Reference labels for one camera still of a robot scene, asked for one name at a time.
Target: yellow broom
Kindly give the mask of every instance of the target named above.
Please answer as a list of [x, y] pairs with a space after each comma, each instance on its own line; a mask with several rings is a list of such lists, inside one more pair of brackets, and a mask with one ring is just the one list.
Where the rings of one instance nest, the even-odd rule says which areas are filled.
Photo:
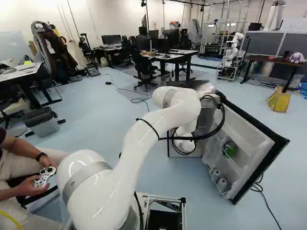
[[281, 86], [277, 86], [275, 89], [276, 91], [267, 98], [267, 103], [273, 111], [285, 113], [290, 103], [291, 94], [282, 92]]

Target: fridge door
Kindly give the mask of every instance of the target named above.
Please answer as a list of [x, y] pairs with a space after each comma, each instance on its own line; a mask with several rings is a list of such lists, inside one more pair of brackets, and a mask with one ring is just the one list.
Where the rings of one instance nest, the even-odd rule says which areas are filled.
[[[225, 107], [222, 129], [208, 139], [202, 161], [208, 166], [220, 192], [233, 204], [245, 195], [289, 143], [251, 115], [232, 104], [218, 92]], [[222, 120], [221, 110], [214, 113], [216, 126]]]

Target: stuffed animal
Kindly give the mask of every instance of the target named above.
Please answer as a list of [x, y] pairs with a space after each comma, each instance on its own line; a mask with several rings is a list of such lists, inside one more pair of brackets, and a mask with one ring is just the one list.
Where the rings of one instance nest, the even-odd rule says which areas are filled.
[[305, 58], [304, 55], [302, 55], [301, 53], [294, 53], [291, 55], [289, 61], [296, 64], [305, 63]]

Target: gray trash bin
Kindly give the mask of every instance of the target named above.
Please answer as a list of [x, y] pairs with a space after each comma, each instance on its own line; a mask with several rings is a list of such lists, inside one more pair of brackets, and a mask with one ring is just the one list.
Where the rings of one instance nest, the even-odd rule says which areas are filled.
[[55, 118], [58, 115], [50, 107], [35, 109], [24, 114], [23, 122], [40, 138], [59, 131]]

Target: white game controller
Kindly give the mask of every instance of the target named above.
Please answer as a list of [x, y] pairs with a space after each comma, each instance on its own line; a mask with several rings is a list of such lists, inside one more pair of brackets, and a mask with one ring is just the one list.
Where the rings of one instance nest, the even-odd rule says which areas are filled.
[[57, 169], [55, 167], [49, 166], [49, 168], [43, 168], [39, 171], [40, 179], [34, 180], [34, 187], [44, 187], [47, 184], [49, 177], [53, 176], [56, 173]]

